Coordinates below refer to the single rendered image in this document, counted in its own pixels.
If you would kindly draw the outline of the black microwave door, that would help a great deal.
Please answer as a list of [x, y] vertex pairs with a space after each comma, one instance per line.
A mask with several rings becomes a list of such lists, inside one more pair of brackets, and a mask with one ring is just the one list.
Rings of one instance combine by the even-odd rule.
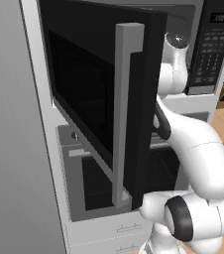
[[113, 183], [116, 25], [145, 26], [143, 50], [131, 54], [123, 192], [143, 202], [168, 15], [82, 0], [39, 0], [51, 91]]

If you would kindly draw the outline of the black and silver microwave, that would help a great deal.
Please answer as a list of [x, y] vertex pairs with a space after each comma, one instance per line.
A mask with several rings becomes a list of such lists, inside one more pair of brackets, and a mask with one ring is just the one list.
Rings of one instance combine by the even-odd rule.
[[224, 0], [84, 0], [160, 9], [169, 13], [168, 31], [189, 37], [186, 95], [214, 93], [224, 63]]

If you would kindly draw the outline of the grey built-in oven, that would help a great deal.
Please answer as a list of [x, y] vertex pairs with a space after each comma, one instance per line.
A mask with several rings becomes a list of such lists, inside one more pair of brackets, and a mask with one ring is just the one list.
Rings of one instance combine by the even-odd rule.
[[[67, 190], [70, 218], [73, 222], [131, 212], [131, 198], [123, 192], [125, 204], [117, 208], [112, 202], [112, 182], [92, 156], [70, 157], [69, 151], [84, 149], [80, 139], [71, 138], [74, 132], [69, 125], [59, 125], [57, 136], [60, 145]], [[162, 143], [157, 133], [152, 134], [151, 144]], [[182, 165], [171, 147], [150, 149], [145, 193], [153, 191], [182, 191], [188, 180]]]

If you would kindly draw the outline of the white oven cabinet housing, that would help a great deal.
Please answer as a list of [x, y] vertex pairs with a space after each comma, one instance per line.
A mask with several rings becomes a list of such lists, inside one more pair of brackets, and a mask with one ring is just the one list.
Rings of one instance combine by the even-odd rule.
[[[51, 167], [54, 191], [56, 194], [56, 205], [62, 229], [63, 243], [66, 254], [69, 254], [70, 246], [67, 243], [67, 227], [73, 221], [70, 218], [67, 190], [64, 178], [64, 168], [61, 158], [60, 145], [57, 136], [57, 126], [64, 125], [66, 121], [62, 117], [58, 108], [54, 105], [51, 96], [50, 79], [48, 75], [47, 59], [44, 49], [44, 38], [41, 29], [39, 0], [20, 0], [25, 20], [27, 40], [30, 51], [32, 69], [38, 93], [41, 119], [45, 134], [48, 158]], [[100, 243], [105, 241], [124, 242], [140, 244], [144, 243], [150, 237], [151, 231], [129, 234], [116, 238], [98, 240], [91, 243]]]

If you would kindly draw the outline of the grey fridge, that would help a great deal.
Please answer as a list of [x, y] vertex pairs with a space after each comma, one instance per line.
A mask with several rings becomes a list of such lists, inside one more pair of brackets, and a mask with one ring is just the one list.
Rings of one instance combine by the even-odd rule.
[[20, 0], [0, 0], [0, 254], [65, 254]]

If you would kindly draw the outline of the white drawer front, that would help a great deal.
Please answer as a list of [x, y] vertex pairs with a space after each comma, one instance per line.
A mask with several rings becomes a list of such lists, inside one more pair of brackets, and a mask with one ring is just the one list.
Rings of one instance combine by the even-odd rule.
[[[139, 230], [118, 233], [117, 228], [134, 223], [141, 224]], [[118, 215], [94, 218], [72, 222], [67, 227], [67, 243], [70, 246], [77, 246], [83, 243], [96, 242], [98, 240], [121, 237], [129, 234], [147, 232], [152, 229], [152, 223], [145, 220], [139, 211], [122, 213]]]
[[[105, 241], [100, 243], [90, 243], [90, 244], [83, 244], [75, 247], [70, 248], [69, 254], [116, 254], [115, 251], [122, 247], [128, 247], [134, 243], [124, 243], [124, 242], [112, 242], [112, 241]], [[140, 249], [143, 246], [143, 243], [134, 244], [139, 245]], [[138, 254], [139, 250], [132, 251], [132, 252], [124, 252], [120, 254]]]

